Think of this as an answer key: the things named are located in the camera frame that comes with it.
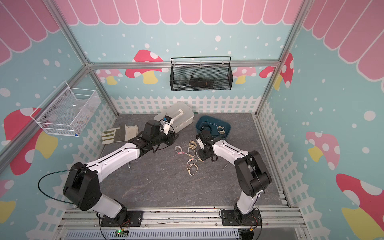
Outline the white orange watch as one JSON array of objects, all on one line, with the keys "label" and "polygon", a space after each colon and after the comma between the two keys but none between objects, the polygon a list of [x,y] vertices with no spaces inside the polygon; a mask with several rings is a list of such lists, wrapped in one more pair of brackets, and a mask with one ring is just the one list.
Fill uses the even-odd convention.
[{"label": "white orange watch", "polygon": [[191,158],[191,159],[189,159],[188,160],[188,162],[187,162],[187,165],[195,165],[197,163],[197,159],[195,159],[195,158]]}]

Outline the grey pink strap watch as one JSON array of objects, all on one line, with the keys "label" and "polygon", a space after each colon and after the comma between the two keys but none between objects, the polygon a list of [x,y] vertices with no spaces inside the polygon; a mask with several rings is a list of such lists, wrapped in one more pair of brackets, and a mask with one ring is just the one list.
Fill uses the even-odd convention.
[{"label": "grey pink strap watch", "polygon": [[175,151],[178,155],[184,154],[184,151],[183,151],[182,147],[180,147],[180,146],[175,146]]}]

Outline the beige watch lowest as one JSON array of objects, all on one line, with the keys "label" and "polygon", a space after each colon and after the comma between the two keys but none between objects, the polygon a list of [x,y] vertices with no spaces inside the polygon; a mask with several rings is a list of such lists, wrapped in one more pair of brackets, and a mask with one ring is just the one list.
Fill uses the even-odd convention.
[{"label": "beige watch lowest", "polygon": [[191,164],[187,166],[187,171],[190,176],[194,176],[199,170],[199,167],[196,164]]}]

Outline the black watch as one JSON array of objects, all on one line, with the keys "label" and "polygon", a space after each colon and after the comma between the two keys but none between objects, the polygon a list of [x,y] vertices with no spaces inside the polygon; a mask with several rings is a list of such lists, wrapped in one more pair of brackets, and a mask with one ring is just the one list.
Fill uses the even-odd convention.
[{"label": "black watch", "polygon": [[211,135],[219,135],[219,132],[217,131],[217,129],[205,128],[205,130],[208,130]]}]

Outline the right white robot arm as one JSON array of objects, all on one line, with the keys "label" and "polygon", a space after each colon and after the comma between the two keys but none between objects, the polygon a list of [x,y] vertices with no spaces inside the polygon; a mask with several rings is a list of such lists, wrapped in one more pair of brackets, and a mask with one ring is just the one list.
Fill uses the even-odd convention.
[{"label": "right white robot arm", "polygon": [[201,131],[196,136],[196,140],[200,146],[197,156],[201,160],[205,161],[210,158],[214,161],[221,157],[235,167],[239,186],[242,190],[232,214],[235,220],[239,224],[243,224],[254,219],[255,203],[272,182],[270,172],[260,153],[238,149],[227,143],[226,140],[214,137],[209,130]]}]

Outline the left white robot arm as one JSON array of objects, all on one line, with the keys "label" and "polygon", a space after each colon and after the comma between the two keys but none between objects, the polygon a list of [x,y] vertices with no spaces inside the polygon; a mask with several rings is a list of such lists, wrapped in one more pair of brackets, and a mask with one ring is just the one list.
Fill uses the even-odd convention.
[{"label": "left white robot arm", "polygon": [[118,201],[102,194],[100,183],[114,171],[146,153],[159,150],[161,144],[172,145],[179,134],[164,116],[161,121],[150,120],[142,134],[129,140],[121,148],[93,162],[72,165],[64,185],[63,194],[80,210],[103,214],[121,225],[128,220],[127,208]]}]

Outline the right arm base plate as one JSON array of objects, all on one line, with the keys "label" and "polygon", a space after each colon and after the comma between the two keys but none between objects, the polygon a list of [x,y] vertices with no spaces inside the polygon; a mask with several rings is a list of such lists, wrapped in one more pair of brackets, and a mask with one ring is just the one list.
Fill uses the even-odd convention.
[{"label": "right arm base plate", "polygon": [[250,213],[243,215],[239,210],[220,209],[219,216],[223,226],[253,226],[263,225],[261,213],[254,209]]}]

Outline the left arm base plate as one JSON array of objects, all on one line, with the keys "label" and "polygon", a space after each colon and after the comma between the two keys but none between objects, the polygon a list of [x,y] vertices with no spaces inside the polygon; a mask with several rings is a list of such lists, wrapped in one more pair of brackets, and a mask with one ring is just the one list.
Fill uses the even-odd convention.
[{"label": "left arm base plate", "polygon": [[123,211],[115,218],[103,216],[101,227],[140,227],[144,211]]}]

